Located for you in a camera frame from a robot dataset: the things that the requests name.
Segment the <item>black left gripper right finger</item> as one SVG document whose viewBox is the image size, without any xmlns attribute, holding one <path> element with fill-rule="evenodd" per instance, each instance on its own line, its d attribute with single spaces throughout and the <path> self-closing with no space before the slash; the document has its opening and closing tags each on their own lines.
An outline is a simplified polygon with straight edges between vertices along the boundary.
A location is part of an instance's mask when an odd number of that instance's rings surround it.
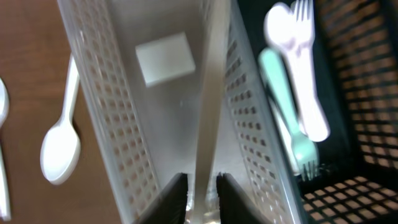
<svg viewBox="0 0 398 224">
<path fill-rule="evenodd" d="M 219 173 L 216 189 L 221 224 L 271 224 L 229 173 Z"/>
</svg>

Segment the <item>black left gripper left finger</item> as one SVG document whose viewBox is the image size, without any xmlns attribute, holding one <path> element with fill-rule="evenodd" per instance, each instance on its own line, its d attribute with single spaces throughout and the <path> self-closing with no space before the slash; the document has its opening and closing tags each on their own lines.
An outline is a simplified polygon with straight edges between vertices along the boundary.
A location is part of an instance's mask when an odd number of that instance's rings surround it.
<svg viewBox="0 0 398 224">
<path fill-rule="evenodd" d="M 184 224 L 188 200 L 188 175 L 177 173 L 134 224 Z"/>
</svg>

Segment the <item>mint green plastic fork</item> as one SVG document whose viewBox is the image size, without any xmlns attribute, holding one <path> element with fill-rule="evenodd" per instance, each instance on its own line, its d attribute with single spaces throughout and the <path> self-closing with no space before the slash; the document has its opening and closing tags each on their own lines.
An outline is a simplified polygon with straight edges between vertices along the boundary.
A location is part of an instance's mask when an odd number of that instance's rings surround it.
<svg viewBox="0 0 398 224">
<path fill-rule="evenodd" d="M 282 148 L 288 155 L 293 173 L 303 181 L 312 180 L 318 175 L 318 149 L 300 130 L 283 61 L 275 50 L 266 48 L 259 54 L 258 62 L 267 98 L 282 136 Z"/>
</svg>

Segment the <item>white plastic spoon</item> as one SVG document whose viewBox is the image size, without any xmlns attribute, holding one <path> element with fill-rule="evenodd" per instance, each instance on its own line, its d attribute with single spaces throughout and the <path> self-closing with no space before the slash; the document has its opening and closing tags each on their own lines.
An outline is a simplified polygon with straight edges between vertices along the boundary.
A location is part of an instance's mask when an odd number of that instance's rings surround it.
<svg viewBox="0 0 398 224">
<path fill-rule="evenodd" d="M 64 183 L 74 171 L 81 150 L 80 138 L 73 127 L 73 114 L 80 76 L 74 56 L 70 56 L 62 113 L 47 131 L 40 150 L 40 167 L 53 185 Z"/>
<path fill-rule="evenodd" d="M 264 35 L 287 61 L 304 133 L 311 141 L 322 142 L 329 137 L 330 127 L 317 95 L 313 46 L 297 51 L 292 14 L 285 3 L 275 3 L 265 16 Z"/>
<path fill-rule="evenodd" d="M 190 222 L 200 224 L 206 212 L 206 195 L 218 138 L 223 80 L 228 49 L 231 1 L 210 1 L 211 11 L 203 60 L 203 88 L 195 163 L 195 188 Z"/>
</svg>

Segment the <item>white label in basket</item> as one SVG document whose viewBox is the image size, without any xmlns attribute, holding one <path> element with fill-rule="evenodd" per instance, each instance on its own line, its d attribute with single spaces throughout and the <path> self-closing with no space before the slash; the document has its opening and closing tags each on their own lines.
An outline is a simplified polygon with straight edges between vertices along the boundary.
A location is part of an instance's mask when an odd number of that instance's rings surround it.
<svg viewBox="0 0 398 224">
<path fill-rule="evenodd" d="M 196 70 L 184 32 L 138 45 L 135 50 L 147 87 L 188 75 Z"/>
</svg>

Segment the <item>clear perforated plastic basket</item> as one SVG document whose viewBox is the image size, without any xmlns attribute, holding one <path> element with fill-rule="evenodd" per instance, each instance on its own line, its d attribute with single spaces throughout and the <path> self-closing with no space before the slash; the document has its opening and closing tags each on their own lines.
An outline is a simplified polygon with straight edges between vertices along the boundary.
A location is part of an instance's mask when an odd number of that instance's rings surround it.
<svg viewBox="0 0 398 224">
<path fill-rule="evenodd" d="M 121 221 L 134 223 L 177 173 L 191 223 L 210 1 L 60 1 L 59 8 Z M 184 32 L 196 70 L 147 87 L 136 46 Z M 202 223 L 221 223 L 219 173 L 271 223 L 302 223 L 294 178 L 236 1 L 231 1 L 218 138 Z"/>
</svg>

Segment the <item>dark green perforated basket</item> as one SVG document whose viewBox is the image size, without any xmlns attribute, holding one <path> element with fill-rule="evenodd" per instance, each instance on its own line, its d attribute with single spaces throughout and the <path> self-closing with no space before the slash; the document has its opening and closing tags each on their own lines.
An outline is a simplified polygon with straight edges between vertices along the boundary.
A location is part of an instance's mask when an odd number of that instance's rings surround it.
<svg viewBox="0 0 398 224">
<path fill-rule="evenodd" d="M 397 222 L 397 2 L 316 1 L 317 87 L 330 122 L 312 180 L 292 179 L 302 223 Z"/>
</svg>

